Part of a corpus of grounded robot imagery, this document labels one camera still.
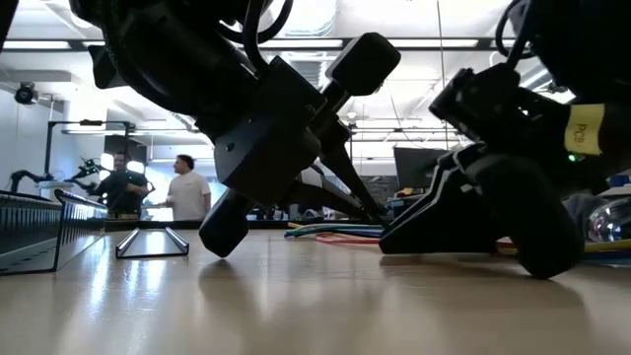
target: black cable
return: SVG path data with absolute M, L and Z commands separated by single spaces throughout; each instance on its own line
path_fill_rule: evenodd
M 103 14 L 103 36 L 105 48 L 112 65 L 122 80 L 154 104 L 170 111 L 194 115 L 196 112 L 189 105 L 172 100 L 156 90 L 136 68 L 129 54 L 125 41 L 119 34 L 123 23 L 120 20 L 120 0 L 98 0 Z
M 270 39 L 274 38 L 285 24 L 287 24 L 287 20 L 289 20 L 289 15 L 292 12 L 292 7 L 294 5 L 294 0 L 285 0 L 283 4 L 283 8 L 280 10 L 280 14 L 278 14 L 278 18 L 274 23 L 264 30 L 263 32 L 258 34 L 258 43 L 265 43 Z M 217 27 L 217 33 L 221 36 L 224 36 L 227 40 L 233 41 L 234 43 L 243 44 L 244 43 L 244 34 L 240 32 L 233 31 L 228 27 L 219 24 Z
M 264 75 L 269 69 L 269 64 L 263 59 L 258 49 L 258 24 L 264 5 L 265 0 L 249 0 L 244 21 L 245 55 L 259 75 Z
M 511 57 L 511 53 L 514 53 L 513 58 L 510 60 L 511 62 L 515 61 L 515 55 L 517 55 L 517 53 L 519 53 L 517 57 L 518 60 L 529 59 L 529 58 L 535 57 L 535 54 L 531 52 L 530 50 L 524 52 L 524 48 L 526 47 L 526 43 L 528 40 L 527 35 L 526 33 L 524 33 L 524 31 L 521 31 L 520 34 L 518 35 L 518 38 L 515 41 L 515 44 L 513 45 L 512 50 L 509 50 L 504 45 L 504 28 L 506 27 L 506 24 L 509 21 L 509 16 L 510 16 L 511 11 L 521 2 L 522 0 L 513 0 L 511 4 L 509 4 L 509 6 L 506 8 L 504 13 L 502 14 L 502 17 L 500 18 L 500 22 L 497 24 L 497 28 L 495 29 L 495 46 L 497 46 L 497 51 L 500 54 L 504 55 L 505 57 Z M 525 18 L 525 23 L 526 21 L 529 21 L 529 18 L 527 15 Z

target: wooden table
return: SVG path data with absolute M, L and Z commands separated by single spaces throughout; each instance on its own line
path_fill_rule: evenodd
M 124 233 L 56 274 L 0 278 L 3 354 L 631 353 L 631 274 L 535 281 L 479 255 L 384 256 L 252 232 L 227 259 L 115 260 Z

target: colored cable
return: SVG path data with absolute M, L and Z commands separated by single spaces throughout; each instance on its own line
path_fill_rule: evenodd
M 337 233 L 318 233 L 315 235 L 315 240 L 326 244 L 375 245 L 379 243 L 379 240 L 375 238 L 358 238 Z

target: blue cable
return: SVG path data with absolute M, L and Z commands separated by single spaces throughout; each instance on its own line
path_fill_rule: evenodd
M 366 238 L 379 238 L 382 235 L 383 229 L 379 228 L 372 228 L 374 226 L 370 226 L 370 229 L 366 229 L 365 226 L 351 226 L 351 227 L 341 227 L 341 228 L 332 228 L 332 227 L 315 227 L 315 228 L 311 228 L 311 229 L 299 229 L 299 230 L 293 230 L 293 231 L 288 231 L 285 233 L 285 238 L 289 238 L 289 237 L 301 237 L 301 236 L 306 236 L 306 235 L 312 235 L 312 234 L 316 234 L 316 233 L 323 233 L 323 232 L 331 232 L 331 233 L 343 233 L 343 234 L 347 234 L 347 235 L 351 235 L 351 236 L 357 236 L 357 237 L 366 237 Z

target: person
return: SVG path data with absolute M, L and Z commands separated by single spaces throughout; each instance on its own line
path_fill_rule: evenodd
M 147 178 L 127 169 L 128 157 L 118 152 L 114 154 L 114 170 L 95 191 L 95 195 L 106 194 L 109 214 L 115 218 L 135 219 L 141 214 L 142 200 L 149 194 Z
M 178 174 L 169 185 L 167 205 L 174 210 L 175 221 L 203 220 L 210 211 L 210 187 L 206 177 L 193 171 L 195 161 L 178 155 L 174 170 Z

